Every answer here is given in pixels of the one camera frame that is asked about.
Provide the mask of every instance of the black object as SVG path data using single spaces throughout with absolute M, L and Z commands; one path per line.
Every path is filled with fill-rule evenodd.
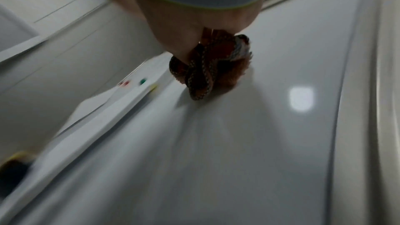
M 31 164 L 10 160 L 0 167 L 0 198 L 6 198 L 19 185 Z

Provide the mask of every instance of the dark object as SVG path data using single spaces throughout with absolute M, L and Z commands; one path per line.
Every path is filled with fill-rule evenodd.
M 193 100 L 205 98 L 214 87 L 231 88 L 250 65 L 249 38 L 217 32 L 206 45 L 198 44 L 193 50 L 190 64 L 173 56 L 170 72 L 186 84 Z
M 31 164 L 10 160 L 0 167 L 0 198 L 6 198 L 19 185 Z

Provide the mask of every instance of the skin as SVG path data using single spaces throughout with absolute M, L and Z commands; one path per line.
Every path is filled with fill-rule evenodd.
M 230 10 L 207 10 L 177 5 L 163 0 L 114 0 L 126 11 L 146 20 L 164 48 L 188 63 L 199 41 L 211 37 L 212 30 L 236 34 L 257 17 L 264 0 Z

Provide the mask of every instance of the red snake figurine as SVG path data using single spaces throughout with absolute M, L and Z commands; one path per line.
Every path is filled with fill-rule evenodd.
M 250 65 L 252 54 L 246 35 L 213 34 L 208 43 L 196 46 L 189 65 L 175 56 L 170 60 L 170 72 L 186 84 L 193 100 L 205 98 L 214 87 L 233 87 Z

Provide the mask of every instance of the human hand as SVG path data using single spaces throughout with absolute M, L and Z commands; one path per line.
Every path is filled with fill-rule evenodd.
M 249 26 L 263 0 L 230 10 L 188 7 L 165 0 L 114 0 L 130 13 L 145 19 L 164 48 L 184 63 L 202 38 L 214 30 L 236 34 Z

